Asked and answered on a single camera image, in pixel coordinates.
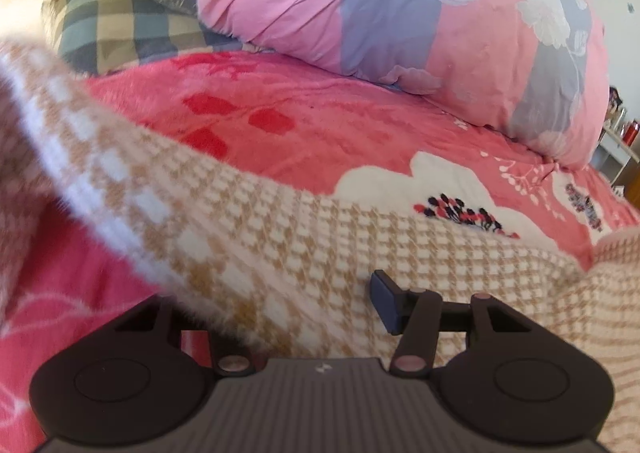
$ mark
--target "plaid pillow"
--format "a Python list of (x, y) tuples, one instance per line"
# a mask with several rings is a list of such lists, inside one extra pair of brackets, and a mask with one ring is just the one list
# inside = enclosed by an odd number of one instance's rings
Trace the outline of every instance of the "plaid pillow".
[(243, 48), (155, 0), (49, 0), (44, 13), (47, 41), (74, 70), (93, 75), (187, 52)]

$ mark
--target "red bottle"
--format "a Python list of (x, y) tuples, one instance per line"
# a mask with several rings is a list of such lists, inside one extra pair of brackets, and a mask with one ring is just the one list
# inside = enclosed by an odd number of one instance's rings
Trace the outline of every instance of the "red bottle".
[(631, 146), (631, 143), (636, 138), (638, 131), (640, 130), (640, 125), (638, 125), (638, 121), (636, 119), (626, 128), (625, 134), (622, 136), (622, 141), (627, 145)]

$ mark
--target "beige houndstooth fabric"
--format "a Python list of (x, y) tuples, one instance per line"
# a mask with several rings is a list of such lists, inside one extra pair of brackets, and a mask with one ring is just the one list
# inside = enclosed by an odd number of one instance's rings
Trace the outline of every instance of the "beige houndstooth fabric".
[[(388, 360), (396, 342), (367, 303), (373, 269), (450, 301), (487, 291), (609, 369), (617, 400), (601, 439), (639, 450), (637, 232), (602, 241), (584, 273), (517, 240), (239, 172), (100, 107), (39, 47), (0, 43), (0, 65), (14, 98), (3, 120), (19, 117), (24, 135), (4, 129), (39, 157), (27, 174), (38, 198), (50, 179), (112, 249), (213, 324), (278, 354)], [(439, 361), (462, 347), (440, 341)]]

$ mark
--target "checkered fleece garment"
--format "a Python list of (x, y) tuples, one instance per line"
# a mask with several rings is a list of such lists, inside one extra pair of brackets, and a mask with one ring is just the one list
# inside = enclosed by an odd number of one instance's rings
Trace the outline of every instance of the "checkered fleece garment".
[[(41, 47), (0, 42), (0, 75), (0, 317), (60, 197), (149, 282), (280, 356), (388, 362), (398, 341), (368, 301), (374, 269), (454, 302), (490, 292), (603, 364), (616, 402), (600, 439), (640, 451), (637, 227), (601, 239), (583, 271), (520, 240), (241, 172), (101, 106)], [(438, 345), (442, 363), (463, 337)]]
[(44, 11), (48, 43), (74, 70), (92, 75), (188, 52), (243, 48), (155, 0), (50, 0)]

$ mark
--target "white wall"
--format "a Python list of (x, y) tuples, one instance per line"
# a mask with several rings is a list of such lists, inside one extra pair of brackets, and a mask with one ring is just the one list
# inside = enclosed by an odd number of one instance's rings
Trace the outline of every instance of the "white wall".
[[(640, 0), (591, 0), (605, 25), (609, 81), (616, 86), (628, 113), (640, 120)], [(630, 14), (627, 3), (633, 4)]]

